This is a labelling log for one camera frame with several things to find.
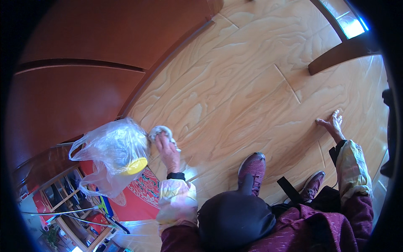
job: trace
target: wooden floor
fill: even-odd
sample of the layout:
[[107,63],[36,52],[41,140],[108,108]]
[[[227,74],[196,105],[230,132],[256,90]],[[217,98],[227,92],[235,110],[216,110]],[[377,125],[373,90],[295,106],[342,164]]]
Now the wooden floor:
[[[328,2],[348,23],[344,2]],[[172,129],[199,206],[236,189],[241,161],[256,151],[266,156],[259,196],[269,204],[286,198],[276,183],[282,176],[300,189],[312,173],[324,170],[324,184],[335,185],[328,154],[335,143],[314,120],[336,109],[345,137],[362,146],[370,175],[376,174],[387,149],[388,107],[381,93],[388,84],[381,56],[310,76],[308,64],[341,41],[309,0],[226,0],[213,20],[129,113],[146,131],[156,125]],[[155,147],[149,167],[165,179]]]

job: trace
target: hand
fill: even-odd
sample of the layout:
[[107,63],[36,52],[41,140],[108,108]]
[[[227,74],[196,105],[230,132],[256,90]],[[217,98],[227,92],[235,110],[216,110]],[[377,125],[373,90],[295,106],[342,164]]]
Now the hand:
[[343,119],[341,116],[337,117],[339,114],[339,110],[336,110],[333,112],[332,117],[330,118],[329,121],[325,121],[322,119],[316,119],[315,122],[317,125],[325,127],[325,129],[330,133],[330,135],[333,137],[334,141],[336,144],[338,144],[341,140],[345,140],[346,138],[343,136],[341,133],[341,122]]
[[160,153],[162,163],[167,168],[167,174],[178,173],[180,154],[176,150],[175,145],[169,142],[168,138],[165,136],[165,132],[162,132],[155,136],[155,145]]

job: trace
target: yellow lid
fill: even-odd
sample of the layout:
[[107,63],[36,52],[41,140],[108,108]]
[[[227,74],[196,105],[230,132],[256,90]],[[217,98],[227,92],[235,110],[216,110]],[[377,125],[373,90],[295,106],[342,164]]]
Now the yellow lid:
[[127,170],[125,172],[122,172],[122,175],[133,175],[136,173],[139,173],[141,170],[143,170],[146,165],[148,164],[148,161],[146,158],[138,158],[131,162],[126,168]]

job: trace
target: cloth rag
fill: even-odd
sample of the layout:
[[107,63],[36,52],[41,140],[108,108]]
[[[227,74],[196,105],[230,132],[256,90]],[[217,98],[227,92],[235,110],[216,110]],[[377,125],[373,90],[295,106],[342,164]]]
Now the cloth rag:
[[173,143],[175,145],[176,150],[180,153],[181,150],[178,148],[175,139],[172,138],[172,131],[167,126],[158,125],[152,128],[150,133],[148,134],[148,139],[154,144],[155,137],[157,136],[157,134],[163,131],[165,132],[165,135],[168,137],[169,142]]

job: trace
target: chair leg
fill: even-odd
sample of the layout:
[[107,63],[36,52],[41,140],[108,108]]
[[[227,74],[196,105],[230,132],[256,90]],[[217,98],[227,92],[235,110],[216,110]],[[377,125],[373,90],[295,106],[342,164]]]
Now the chair leg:
[[376,54],[380,54],[379,46],[370,32],[364,32],[333,47],[312,61],[308,65],[309,73],[315,75],[343,62]]

